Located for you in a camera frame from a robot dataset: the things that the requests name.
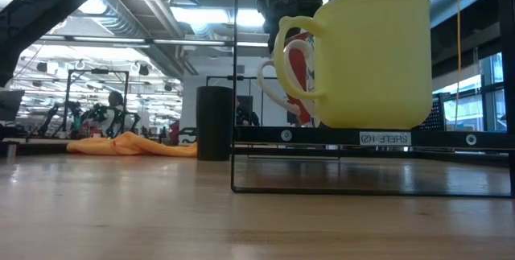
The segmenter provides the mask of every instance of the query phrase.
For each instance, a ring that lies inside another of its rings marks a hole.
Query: black cylinder
[[[199,160],[225,161],[231,155],[233,90],[203,86],[196,90],[196,141]]]

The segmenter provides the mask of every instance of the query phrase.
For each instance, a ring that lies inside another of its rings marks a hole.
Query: table surface
[[[2,259],[484,260],[514,243],[513,200],[234,194],[227,163],[165,157],[0,165]]]

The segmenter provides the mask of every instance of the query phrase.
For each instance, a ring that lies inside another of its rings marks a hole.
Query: yellow mug
[[[314,18],[279,23],[274,64],[285,91],[314,99],[333,128],[407,130],[431,112],[430,0],[331,0]],[[284,43],[301,27],[315,37],[315,91],[287,75]]]

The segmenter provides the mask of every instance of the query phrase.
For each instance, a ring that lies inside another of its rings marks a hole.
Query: mug handle
[[[316,99],[322,97],[325,92],[323,90],[317,90],[314,92],[306,92],[301,88],[295,86],[294,82],[288,76],[286,71],[286,59],[284,56],[284,43],[286,38],[286,33],[292,27],[301,27],[302,29],[310,32],[315,37],[320,37],[323,35],[325,30],[323,27],[317,23],[314,19],[308,17],[284,17],[279,22],[279,33],[275,38],[275,47],[274,47],[274,63],[277,69],[277,78],[279,83],[281,83],[284,90],[290,94],[292,97],[298,99]]]
[[[272,99],[273,102],[275,102],[277,105],[281,106],[282,108],[292,112],[293,114],[299,116],[300,115],[300,107],[298,107],[295,104],[290,104],[288,101],[282,99],[279,95],[274,93],[268,85],[266,85],[265,77],[263,76],[263,69],[266,67],[274,67],[274,62],[272,60],[267,60],[265,63],[263,63],[259,68],[257,69],[257,82],[263,89],[263,92],[265,92],[266,96],[268,96],[270,99]]]

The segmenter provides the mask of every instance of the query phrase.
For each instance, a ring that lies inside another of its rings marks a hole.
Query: orange fabric
[[[196,157],[196,143],[189,147],[167,147],[132,132],[125,132],[115,139],[85,138],[66,146],[68,152],[87,155],[165,155]]]

